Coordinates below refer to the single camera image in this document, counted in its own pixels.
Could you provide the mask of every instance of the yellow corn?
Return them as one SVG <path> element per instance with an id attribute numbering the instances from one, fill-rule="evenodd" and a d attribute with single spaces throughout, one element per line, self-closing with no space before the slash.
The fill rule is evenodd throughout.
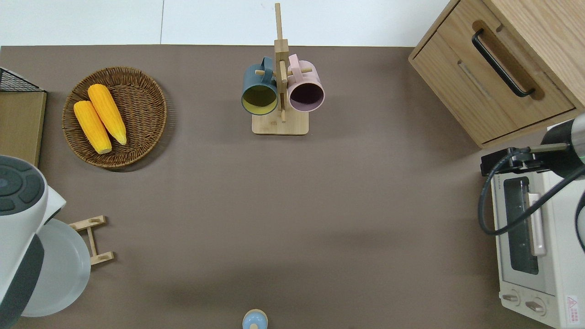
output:
<path id="1" fill-rule="evenodd" d="M 122 122 L 122 116 L 113 101 L 108 87 L 103 84 L 93 84 L 87 90 L 87 93 L 90 95 L 90 100 L 108 132 L 118 143 L 126 145 L 126 126 Z"/>
<path id="2" fill-rule="evenodd" d="M 81 129 L 83 129 L 85 137 L 87 137 L 95 151 L 98 154 L 110 152 L 112 150 L 112 143 L 91 102 L 79 101 L 73 105 L 73 111 L 75 112 L 77 121 L 81 125 Z"/>

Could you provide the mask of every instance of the oven window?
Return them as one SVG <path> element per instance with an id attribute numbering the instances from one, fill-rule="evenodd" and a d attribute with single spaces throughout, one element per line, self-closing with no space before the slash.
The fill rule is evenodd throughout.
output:
<path id="1" fill-rule="evenodd" d="M 528 177 L 506 179 L 504 198 L 508 223 L 518 218 L 528 208 Z M 508 231 L 510 263 L 512 268 L 528 274 L 538 274 L 538 259 L 530 253 L 528 221 Z"/>

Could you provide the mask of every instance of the oven door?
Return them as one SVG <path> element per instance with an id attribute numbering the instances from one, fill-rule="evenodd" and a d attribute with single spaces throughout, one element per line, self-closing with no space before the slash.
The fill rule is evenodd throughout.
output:
<path id="1" fill-rule="evenodd" d="M 492 183 L 495 225 L 520 216 L 543 191 L 542 174 L 499 174 Z M 548 225 L 540 209 L 521 225 L 497 237 L 502 281 L 554 296 L 555 280 Z"/>

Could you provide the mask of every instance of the warning label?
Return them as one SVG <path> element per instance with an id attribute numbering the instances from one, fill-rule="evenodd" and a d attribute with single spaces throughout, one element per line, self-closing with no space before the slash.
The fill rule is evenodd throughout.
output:
<path id="1" fill-rule="evenodd" d="M 580 322 L 577 296 L 567 296 L 567 320 L 570 324 L 578 324 Z"/>

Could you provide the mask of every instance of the pink mug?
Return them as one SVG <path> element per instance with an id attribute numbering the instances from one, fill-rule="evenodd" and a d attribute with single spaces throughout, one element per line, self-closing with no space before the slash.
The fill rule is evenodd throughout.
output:
<path id="1" fill-rule="evenodd" d="M 318 109 L 325 99 L 325 92 L 315 66 L 306 60 L 298 60 L 297 54 L 288 57 L 291 65 L 288 67 L 292 75 L 288 77 L 288 104 L 301 112 L 311 112 Z M 304 68 L 311 68 L 311 72 L 302 73 Z"/>

